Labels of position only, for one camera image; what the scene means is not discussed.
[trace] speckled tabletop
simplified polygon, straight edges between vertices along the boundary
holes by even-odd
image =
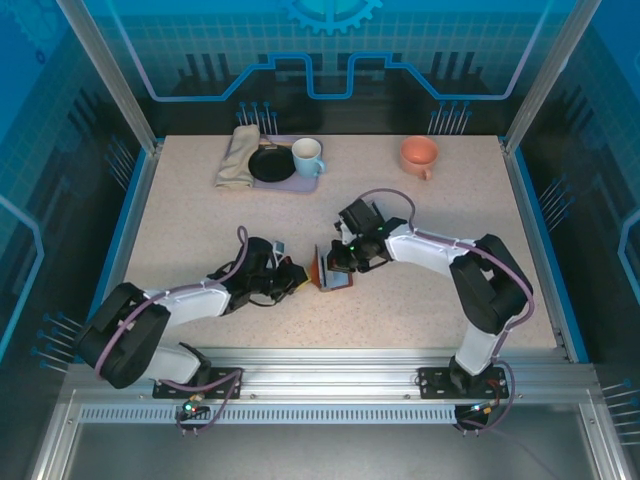
[[[213,183],[228,136],[167,137],[126,280],[141,288],[193,283],[233,260],[236,228],[281,240],[296,263],[310,265],[314,245],[337,238],[337,214],[366,190],[391,187],[411,196],[418,228],[458,238],[498,235],[531,280],[537,312],[507,347],[554,347],[547,310],[496,137],[434,137],[433,180],[398,166],[401,136],[317,136],[328,172],[310,195],[221,190]],[[374,197],[383,213],[407,218],[393,195]],[[355,286],[320,293],[308,285],[274,308],[247,305],[166,331],[167,341],[200,347],[457,347],[467,320],[452,281],[392,263],[355,278]]]

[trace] black mounting plate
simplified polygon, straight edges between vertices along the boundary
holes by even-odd
[[[502,368],[489,367],[476,380],[477,386],[470,388],[466,395],[462,395],[449,379],[448,367],[419,368],[416,384],[420,388],[422,400],[492,400],[496,398],[496,392],[487,384],[487,380],[496,380],[501,384],[498,388],[500,399],[509,398],[509,389]]]
[[[236,372],[238,370],[242,370],[239,367],[225,367],[225,368],[216,368],[211,367],[209,372],[209,380],[207,383],[215,382],[219,378],[222,378],[230,373]],[[233,386],[234,378],[230,378],[223,384],[217,386],[213,390],[209,390],[205,395],[205,399],[207,400],[224,400],[229,392],[229,388]],[[242,374],[240,374],[240,378],[237,380],[237,385],[235,386],[231,397],[231,400],[237,400],[240,398],[240,388],[242,386]],[[171,388],[163,383],[158,385],[157,383],[153,386],[153,392],[151,396],[156,399],[169,399],[169,400],[187,400],[193,392],[183,392],[181,390],[176,390],[175,388]]]

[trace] orange cup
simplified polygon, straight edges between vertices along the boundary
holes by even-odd
[[[438,145],[427,137],[414,135],[405,138],[400,148],[400,166],[410,175],[423,180],[433,176],[431,169],[438,158]]]

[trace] beige towel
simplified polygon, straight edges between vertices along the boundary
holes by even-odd
[[[260,144],[260,129],[257,125],[236,127],[231,138],[227,156],[220,165],[216,177],[216,187],[253,187],[253,177],[249,172],[249,159]]]

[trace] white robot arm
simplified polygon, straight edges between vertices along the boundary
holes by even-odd
[[[202,371],[206,368],[197,350],[185,344],[182,348],[159,345],[166,329],[233,313],[253,302],[255,294],[270,297],[275,305],[307,280],[304,268],[284,255],[282,243],[251,237],[234,261],[200,283],[167,292],[143,291],[131,283],[118,285],[76,337],[76,351],[115,388],[125,388],[139,378],[180,384],[204,379],[206,383],[208,372]]]
[[[514,323],[511,319],[531,298],[530,283],[502,241],[492,235],[474,241],[420,231],[403,219],[385,220],[375,204],[361,199],[340,212],[335,226],[342,238],[332,242],[324,260],[329,270],[365,273],[399,261],[453,280],[470,323],[449,372],[451,383],[465,393],[491,365],[508,326]],[[243,245],[245,257],[238,254],[234,262],[199,284],[166,295],[145,292],[130,283],[119,285],[76,338],[78,354],[116,388],[139,378],[198,384],[203,377],[203,357],[187,345],[159,346],[163,332],[198,318],[232,313],[256,293],[270,296],[274,304],[293,293],[308,278],[302,267],[284,256],[281,245],[251,237]],[[488,262],[485,254],[503,267]],[[375,259],[378,263],[371,265]],[[225,273],[230,265],[237,270],[233,275]],[[109,348],[125,318],[145,302],[149,305],[141,309],[135,323]]]
[[[451,381],[465,392],[491,365],[532,291],[502,241],[493,235],[460,240],[413,228],[406,220],[385,220],[375,204],[358,199],[340,212],[335,225],[342,239],[332,242],[325,264],[329,270],[365,273],[389,261],[409,262],[451,278],[469,320],[462,345],[451,359]],[[511,273],[493,264],[493,258]],[[379,258],[377,264],[370,261]],[[522,284],[514,282],[517,276]]]

